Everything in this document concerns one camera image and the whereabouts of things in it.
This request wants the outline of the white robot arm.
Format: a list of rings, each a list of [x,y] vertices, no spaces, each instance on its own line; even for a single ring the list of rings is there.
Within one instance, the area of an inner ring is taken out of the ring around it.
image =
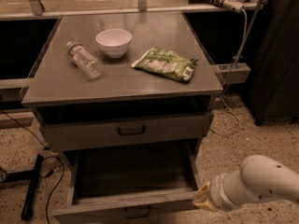
[[[247,203],[286,200],[299,204],[299,174],[263,155],[245,158],[240,168],[208,181],[192,198],[207,211],[231,212]]]

